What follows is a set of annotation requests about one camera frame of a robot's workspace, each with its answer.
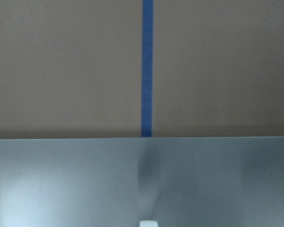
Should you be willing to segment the white ceramic cup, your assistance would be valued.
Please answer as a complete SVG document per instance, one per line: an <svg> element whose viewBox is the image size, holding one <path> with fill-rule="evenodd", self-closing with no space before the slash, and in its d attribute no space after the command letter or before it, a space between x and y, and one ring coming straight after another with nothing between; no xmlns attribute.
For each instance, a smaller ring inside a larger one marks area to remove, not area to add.
<svg viewBox="0 0 284 227"><path fill-rule="evenodd" d="M158 227L158 222L155 220L141 220L139 227Z"/></svg>

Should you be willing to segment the silver closed laptop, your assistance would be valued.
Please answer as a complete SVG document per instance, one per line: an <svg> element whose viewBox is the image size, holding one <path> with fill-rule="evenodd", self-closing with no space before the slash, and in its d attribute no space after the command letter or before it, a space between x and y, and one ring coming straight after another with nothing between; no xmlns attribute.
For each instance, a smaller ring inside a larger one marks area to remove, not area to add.
<svg viewBox="0 0 284 227"><path fill-rule="evenodd" d="M284 227L284 137L0 140L0 227Z"/></svg>

